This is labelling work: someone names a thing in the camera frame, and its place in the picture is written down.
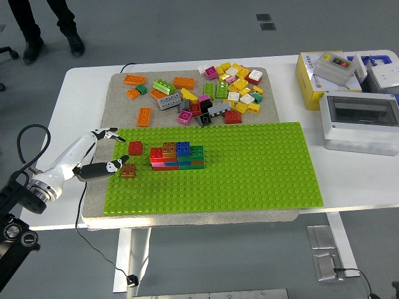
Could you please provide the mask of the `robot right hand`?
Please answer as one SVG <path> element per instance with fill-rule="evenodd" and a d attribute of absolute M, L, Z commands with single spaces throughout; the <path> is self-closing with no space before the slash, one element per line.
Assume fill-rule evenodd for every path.
<path fill-rule="evenodd" d="M 394 281 L 392 282 L 392 287 L 395 289 L 395 296 L 394 298 L 399 299 L 399 281 Z M 369 299 L 380 299 L 380 297 L 377 294 L 370 293 L 368 295 Z"/>

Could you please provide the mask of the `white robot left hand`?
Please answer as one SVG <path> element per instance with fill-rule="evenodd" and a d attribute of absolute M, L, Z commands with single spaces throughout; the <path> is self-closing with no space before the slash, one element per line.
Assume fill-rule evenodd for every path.
<path fill-rule="evenodd" d="M 54 201 L 61 196 L 64 183 L 73 177 L 87 182 L 116 173 L 127 162 L 128 155 L 113 161 L 86 166 L 82 166 L 81 162 L 99 140 L 106 138 L 124 143 L 125 139 L 118 136 L 117 131 L 117 128 L 101 128 L 82 135 L 54 161 L 48 170 L 33 176 L 28 184 L 29 190 L 44 202 Z"/>

